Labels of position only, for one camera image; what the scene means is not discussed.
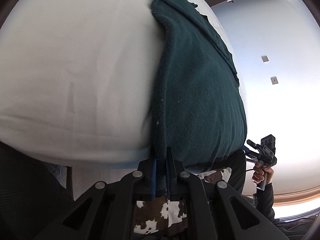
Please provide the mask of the black sleeved right forearm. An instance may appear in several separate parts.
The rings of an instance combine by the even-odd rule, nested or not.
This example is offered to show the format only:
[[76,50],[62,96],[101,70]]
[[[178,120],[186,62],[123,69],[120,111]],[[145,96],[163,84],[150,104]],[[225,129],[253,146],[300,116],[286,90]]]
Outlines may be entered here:
[[271,183],[265,186],[264,191],[257,189],[256,193],[253,194],[253,206],[269,221],[274,221],[274,195],[273,186]]

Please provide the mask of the person's right hand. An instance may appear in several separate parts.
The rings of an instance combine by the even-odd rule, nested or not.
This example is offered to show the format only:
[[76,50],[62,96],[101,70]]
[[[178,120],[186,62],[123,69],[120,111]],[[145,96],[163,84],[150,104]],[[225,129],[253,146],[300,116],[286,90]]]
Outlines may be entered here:
[[260,162],[257,161],[254,165],[254,173],[252,176],[252,182],[255,184],[259,184],[262,181],[266,182],[267,184],[272,183],[272,179],[274,176],[274,170],[272,167],[268,166],[261,166]]

